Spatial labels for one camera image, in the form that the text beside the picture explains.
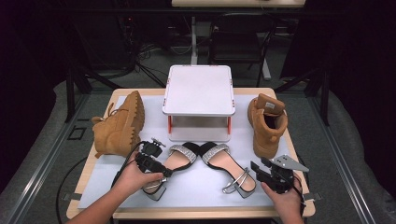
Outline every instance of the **rhinestone strap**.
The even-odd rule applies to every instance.
[[[222,189],[223,193],[230,194],[230,193],[233,193],[234,191],[236,191],[237,189],[240,189],[248,177],[248,172],[249,172],[249,169],[246,167],[244,169],[244,172],[240,176],[238,176],[238,178],[233,180],[232,183],[228,183],[228,185]]]
[[[175,151],[183,153],[183,155],[185,155],[190,160],[190,163],[193,163],[197,159],[197,156],[191,150],[183,147],[182,145],[171,146],[169,148],[169,156],[172,155],[172,153],[174,153]]]
[[[212,157],[214,155],[216,155],[218,152],[224,150],[225,152],[227,152],[228,154],[230,154],[230,148],[225,145],[225,144],[220,144],[217,145],[215,147],[210,148],[203,156],[202,156],[202,160],[204,161],[205,164],[208,164],[208,162],[210,161],[210,159],[212,159]]]

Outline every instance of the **sandal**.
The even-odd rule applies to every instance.
[[[169,157],[163,165],[173,172],[185,170],[195,162],[199,150],[200,147],[192,142],[171,146],[169,148]],[[166,187],[163,185],[166,181],[167,178],[163,178],[150,182],[143,187],[143,191],[150,199],[158,201],[166,190]]]
[[[222,189],[223,193],[238,191],[242,198],[247,198],[254,192],[256,181],[248,174],[248,168],[243,169],[231,157],[227,145],[207,142],[201,145],[200,156],[210,168],[223,170],[232,177],[233,181]]]

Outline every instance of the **hand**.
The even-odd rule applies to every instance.
[[[118,193],[122,193],[126,197],[137,192],[147,183],[163,178],[162,173],[142,173],[134,160],[136,154],[137,152],[134,152],[131,155],[128,165],[126,165],[113,187],[114,190]]]
[[[294,174],[294,187],[300,192],[303,192],[300,183],[301,178],[297,174]],[[300,215],[301,198],[296,190],[290,189],[288,192],[278,194],[264,182],[262,182],[262,188],[274,202],[275,210],[279,213],[283,223],[303,223]]]

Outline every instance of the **white platform stand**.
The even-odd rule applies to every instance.
[[[234,112],[230,67],[171,67],[163,101],[171,141],[227,142]]]

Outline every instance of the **tan work boot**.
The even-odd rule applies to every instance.
[[[107,110],[107,118],[92,118],[97,158],[102,154],[126,157],[131,148],[140,142],[139,133],[145,122],[145,107],[139,92],[130,93],[120,108],[110,112],[113,105]]]
[[[254,153],[272,159],[277,153],[279,138],[288,127],[285,104],[260,93],[248,105],[247,118],[254,130]]]

